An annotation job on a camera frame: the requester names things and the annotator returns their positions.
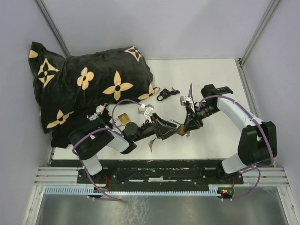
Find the large brass padlock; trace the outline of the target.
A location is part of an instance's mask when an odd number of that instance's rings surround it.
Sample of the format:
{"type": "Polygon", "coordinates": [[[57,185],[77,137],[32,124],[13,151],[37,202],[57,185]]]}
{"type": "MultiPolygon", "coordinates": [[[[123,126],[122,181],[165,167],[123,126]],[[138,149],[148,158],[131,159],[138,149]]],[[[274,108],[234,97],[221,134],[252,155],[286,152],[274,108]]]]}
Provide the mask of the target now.
{"type": "Polygon", "coordinates": [[[126,113],[119,115],[117,118],[114,119],[114,122],[117,127],[126,126],[128,123],[131,123],[131,119],[126,113]]]}

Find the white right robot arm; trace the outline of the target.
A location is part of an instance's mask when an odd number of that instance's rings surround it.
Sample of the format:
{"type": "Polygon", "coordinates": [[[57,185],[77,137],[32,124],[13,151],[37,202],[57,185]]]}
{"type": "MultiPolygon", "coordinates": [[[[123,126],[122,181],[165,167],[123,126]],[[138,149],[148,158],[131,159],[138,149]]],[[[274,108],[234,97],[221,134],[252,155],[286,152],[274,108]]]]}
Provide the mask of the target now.
{"type": "Polygon", "coordinates": [[[249,112],[236,98],[233,91],[225,86],[216,88],[213,84],[201,89],[203,99],[193,101],[192,91],[180,97],[180,104],[187,114],[183,131],[199,129],[203,119],[217,112],[223,112],[240,131],[237,152],[221,162],[215,171],[215,178],[226,183],[232,173],[243,172],[256,167],[271,167],[277,156],[277,131],[273,122],[265,122],[249,112]]]}

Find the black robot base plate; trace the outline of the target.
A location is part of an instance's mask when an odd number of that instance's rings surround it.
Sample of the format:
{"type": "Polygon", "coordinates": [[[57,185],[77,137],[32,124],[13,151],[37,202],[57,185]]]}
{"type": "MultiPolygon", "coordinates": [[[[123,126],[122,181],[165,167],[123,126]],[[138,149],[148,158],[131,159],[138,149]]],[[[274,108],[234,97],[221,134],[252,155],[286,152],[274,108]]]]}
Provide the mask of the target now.
{"type": "Polygon", "coordinates": [[[238,172],[225,174],[220,160],[102,160],[102,171],[89,180],[79,170],[77,183],[107,184],[111,191],[208,191],[209,185],[243,184],[238,172]]]}

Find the small padlock keys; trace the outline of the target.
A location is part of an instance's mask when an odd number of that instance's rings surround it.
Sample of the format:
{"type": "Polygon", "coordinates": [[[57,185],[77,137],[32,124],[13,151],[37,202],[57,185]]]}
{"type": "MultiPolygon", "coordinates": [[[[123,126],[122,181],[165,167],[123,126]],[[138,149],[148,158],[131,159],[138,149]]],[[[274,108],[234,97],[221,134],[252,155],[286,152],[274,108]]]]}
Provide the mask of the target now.
{"type": "Polygon", "coordinates": [[[152,146],[153,146],[153,143],[154,143],[155,140],[156,140],[156,138],[150,140],[150,142],[148,144],[151,152],[152,152],[152,146]]]}

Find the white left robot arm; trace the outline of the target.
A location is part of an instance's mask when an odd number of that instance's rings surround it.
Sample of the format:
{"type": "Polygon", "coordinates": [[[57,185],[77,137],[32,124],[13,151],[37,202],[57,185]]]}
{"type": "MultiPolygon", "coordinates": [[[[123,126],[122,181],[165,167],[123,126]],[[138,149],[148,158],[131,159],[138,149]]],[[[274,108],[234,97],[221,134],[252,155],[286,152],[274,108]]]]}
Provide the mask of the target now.
{"type": "Polygon", "coordinates": [[[126,124],[121,133],[105,127],[102,119],[96,119],[73,130],[68,138],[73,145],[74,154],[79,157],[87,170],[88,178],[98,183],[103,179],[104,172],[97,154],[104,147],[113,148],[121,154],[128,154],[136,148],[135,142],[152,135],[164,140],[177,134],[179,128],[179,124],[163,120],[154,113],[141,126],[133,122],[126,124]]]}

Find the black padlock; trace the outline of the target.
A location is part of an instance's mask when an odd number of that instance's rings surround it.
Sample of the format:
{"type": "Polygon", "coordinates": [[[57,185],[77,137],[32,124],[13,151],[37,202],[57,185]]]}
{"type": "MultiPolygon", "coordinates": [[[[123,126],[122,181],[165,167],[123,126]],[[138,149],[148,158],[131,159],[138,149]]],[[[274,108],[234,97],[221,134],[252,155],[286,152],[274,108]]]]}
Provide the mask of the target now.
{"type": "Polygon", "coordinates": [[[163,89],[160,91],[159,95],[157,96],[157,101],[161,102],[163,100],[166,100],[171,95],[171,92],[168,89],[163,89]]]}

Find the brass padlock long shackle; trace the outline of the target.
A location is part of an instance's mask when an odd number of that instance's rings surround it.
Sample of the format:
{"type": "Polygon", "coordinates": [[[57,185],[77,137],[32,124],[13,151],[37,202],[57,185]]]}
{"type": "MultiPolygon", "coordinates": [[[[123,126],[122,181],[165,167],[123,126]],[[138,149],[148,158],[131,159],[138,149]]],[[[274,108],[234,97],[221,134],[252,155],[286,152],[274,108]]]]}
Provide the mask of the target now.
{"type": "Polygon", "coordinates": [[[172,123],[172,124],[176,124],[176,128],[177,128],[177,134],[178,135],[181,135],[181,136],[184,136],[186,134],[186,132],[184,131],[184,124],[181,124],[175,120],[168,120],[167,121],[169,124],[172,123]]]}

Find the black padlock keys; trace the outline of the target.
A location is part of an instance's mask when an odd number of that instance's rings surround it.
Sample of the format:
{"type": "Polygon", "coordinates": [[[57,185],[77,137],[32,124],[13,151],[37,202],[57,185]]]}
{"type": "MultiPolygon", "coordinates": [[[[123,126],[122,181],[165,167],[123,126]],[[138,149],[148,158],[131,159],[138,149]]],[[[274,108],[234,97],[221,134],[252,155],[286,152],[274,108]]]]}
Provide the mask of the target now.
{"type": "Polygon", "coordinates": [[[180,91],[176,90],[175,88],[172,87],[172,90],[170,91],[170,94],[171,95],[177,95],[177,94],[180,94],[180,91]]]}

